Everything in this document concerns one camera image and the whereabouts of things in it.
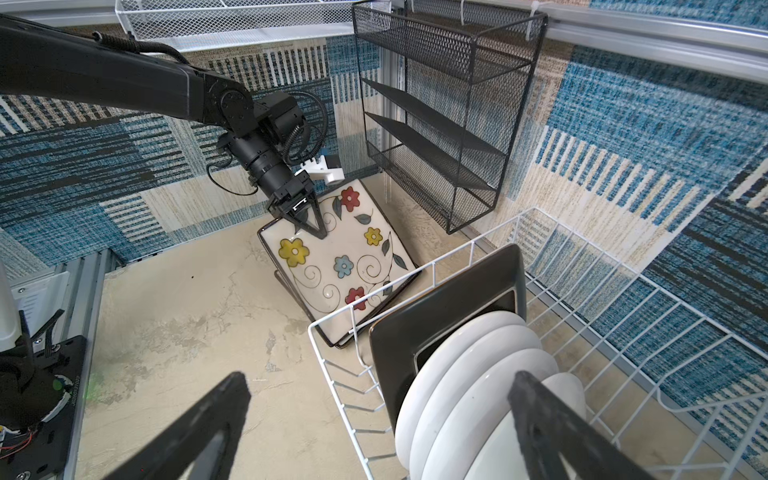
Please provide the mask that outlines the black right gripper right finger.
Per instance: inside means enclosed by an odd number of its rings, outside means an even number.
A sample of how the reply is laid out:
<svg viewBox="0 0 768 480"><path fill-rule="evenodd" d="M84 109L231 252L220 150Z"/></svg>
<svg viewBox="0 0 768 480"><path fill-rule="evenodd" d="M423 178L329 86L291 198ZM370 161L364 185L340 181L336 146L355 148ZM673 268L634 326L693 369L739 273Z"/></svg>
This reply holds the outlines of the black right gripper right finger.
<svg viewBox="0 0 768 480"><path fill-rule="evenodd" d="M515 375L508 402L529 478L653 479L532 374Z"/></svg>

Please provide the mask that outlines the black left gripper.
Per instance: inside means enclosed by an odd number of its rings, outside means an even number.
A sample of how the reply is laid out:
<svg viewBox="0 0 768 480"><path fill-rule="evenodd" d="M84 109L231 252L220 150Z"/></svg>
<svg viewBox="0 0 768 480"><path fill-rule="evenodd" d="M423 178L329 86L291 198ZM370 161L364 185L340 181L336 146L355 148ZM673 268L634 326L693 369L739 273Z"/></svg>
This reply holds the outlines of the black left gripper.
<svg viewBox="0 0 768 480"><path fill-rule="evenodd" d="M328 230L317 202L314 182L306 172L298 172L270 197L267 210L317 239L325 239Z"/></svg>

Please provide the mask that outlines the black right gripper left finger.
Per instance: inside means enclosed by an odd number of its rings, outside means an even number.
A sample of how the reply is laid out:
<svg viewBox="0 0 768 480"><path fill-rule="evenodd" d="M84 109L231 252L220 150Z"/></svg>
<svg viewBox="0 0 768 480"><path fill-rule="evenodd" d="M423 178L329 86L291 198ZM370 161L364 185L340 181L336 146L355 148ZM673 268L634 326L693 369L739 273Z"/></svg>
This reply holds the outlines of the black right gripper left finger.
<svg viewBox="0 0 768 480"><path fill-rule="evenodd" d="M234 371L109 479L227 479L251 400L245 375Z"/></svg>

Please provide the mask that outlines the floral square plate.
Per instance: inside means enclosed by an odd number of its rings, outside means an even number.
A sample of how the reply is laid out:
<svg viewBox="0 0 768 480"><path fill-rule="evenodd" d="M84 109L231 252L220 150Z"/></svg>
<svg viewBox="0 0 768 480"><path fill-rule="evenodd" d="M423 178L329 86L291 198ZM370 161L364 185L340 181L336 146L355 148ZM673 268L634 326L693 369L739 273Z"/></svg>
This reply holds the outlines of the floral square plate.
<svg viewBox="0 0 768 480"><path fill-rule="evenodd" d="M280 285L288 292L288 294L292 297L292 299L299 305L299 307L301 308L303 313L308 317L308 319L311 322L316 321L316 318L310 312L305 302L300 298L298 290L288 281L286 275L279 268L277 268L274 271L274 277L280 283ZM396 304L395 299L407 287L409 287L418 277L419 277L419 273L415 273L413 275L410 275L407 279L401 281L399 283L399 286L395 288L393 292L390 295L388 295L375 309L373 309L370 314L366 315L362 320L356 323L355 325L356 332L361 333L377 315L382 314L387 308L394 306ZM327 346L335 347L339 349L345 348L353 340L352 333L345 334L340 340L336 341L335 343L331 342L328 339L327 335L324 333L323 330L320 331L320 336Z"/></svg>
<svg viewBox="0 0 768 480"><path fill-rule="evenodd" d="M329 346L352 336L393 301L418 268L364 184L355 180L318 200L327 236L287 220L259 231L297 302Z"/></svg>

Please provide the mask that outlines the white round printed plate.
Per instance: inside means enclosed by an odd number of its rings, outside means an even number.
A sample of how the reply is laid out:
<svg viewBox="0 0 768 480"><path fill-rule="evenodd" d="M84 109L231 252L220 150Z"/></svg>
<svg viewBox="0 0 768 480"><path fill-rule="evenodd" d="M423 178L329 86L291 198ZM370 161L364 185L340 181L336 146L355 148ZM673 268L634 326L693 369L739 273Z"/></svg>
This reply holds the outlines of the white round printed plate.
<svg viewBox="0 0 768 480"><path fill-rule="evenodd" d="M510 311L482 314L449 333L417 373L402 403L394 427L395 447L399 462L409 467L410 449L418 420L439 381L453 363L477 340L492 330L507 326L525 326L525 320Z"/></svg>

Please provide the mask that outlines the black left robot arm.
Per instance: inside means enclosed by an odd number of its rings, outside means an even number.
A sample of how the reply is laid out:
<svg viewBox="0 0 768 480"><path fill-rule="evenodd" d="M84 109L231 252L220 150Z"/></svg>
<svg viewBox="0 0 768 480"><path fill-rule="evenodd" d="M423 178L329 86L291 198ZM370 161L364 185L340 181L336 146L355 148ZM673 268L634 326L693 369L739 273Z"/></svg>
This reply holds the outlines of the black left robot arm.
<svg viewBox="0 0 768 480"><path fill-rule="evenodd" d="M195 67L173 47L99 31L69 33L20 17L1 17L1 91L117 107L224 129L216 147L238 162L276 219L318 239L327 236L312 161L328 131L325 103L306 91L260 99L240 82Z"/></svg>

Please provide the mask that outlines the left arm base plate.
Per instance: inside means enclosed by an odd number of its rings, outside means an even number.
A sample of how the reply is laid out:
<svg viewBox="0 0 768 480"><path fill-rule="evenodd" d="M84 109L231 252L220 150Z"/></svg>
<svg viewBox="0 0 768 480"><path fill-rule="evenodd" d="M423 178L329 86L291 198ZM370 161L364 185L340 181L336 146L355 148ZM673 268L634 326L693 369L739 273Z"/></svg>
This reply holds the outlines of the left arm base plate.
<svg viewBox="0 0 768 480"><path fill-rule="evenodd" d="M1 447L3 479L48 479L66 467L87 339L75 336L46 356L33 354L30 382L18 386L19 372L1 370L1 425L18 434Z"/></svg>

